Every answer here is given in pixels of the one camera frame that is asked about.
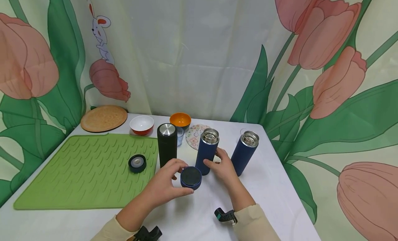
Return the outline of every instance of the white bowl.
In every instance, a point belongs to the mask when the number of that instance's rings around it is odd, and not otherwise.
[[[155,121],[147,115],[136,116],[130,121],[130,128],[137,135],[147,135],[152,130]]]

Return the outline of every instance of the black thermos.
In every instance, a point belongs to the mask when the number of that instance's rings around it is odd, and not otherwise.
[[[158,127],[158,146],[160,167],[177,157],[177,129],[173,124]]]

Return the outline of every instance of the rabbit illustration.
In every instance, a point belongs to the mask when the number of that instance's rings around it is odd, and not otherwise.
[[[104,28],[108,28],[111,25],[111,21],[109,18],[105,16],[97,16],[96,18],[94,14],[94,6],[91,0],[87,0],[87,3],[91,15],[93,16],[92,31],[94,36],[97,38],[98,42],[100,43],[99,45],[97,45],[97,48],[99,48],[99,53],[102,55],[103,60],[106,60],[107,63],[115,65],[115,60],[113,60],[113,56],[108,50],[107,46],[108,39],[106,37],[106,33],[104,30]]]

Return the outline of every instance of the beige sleeve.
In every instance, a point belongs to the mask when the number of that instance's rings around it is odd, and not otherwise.
[[[259,204],[235,212],[235,217],[238,223],[234,231],[239,241],[280,241]]]
[[[126,241],[134,236],[138,231],[129,232],[126,231],[117,222],[116,216],[114,216],[104,227],[91,239],[91,241]]]

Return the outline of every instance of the tulip print curtain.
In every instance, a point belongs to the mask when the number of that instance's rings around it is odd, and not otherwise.
[[[261,124],[322,240],[398,239],[397,1],[0,0],[0,205],[113,104]]]

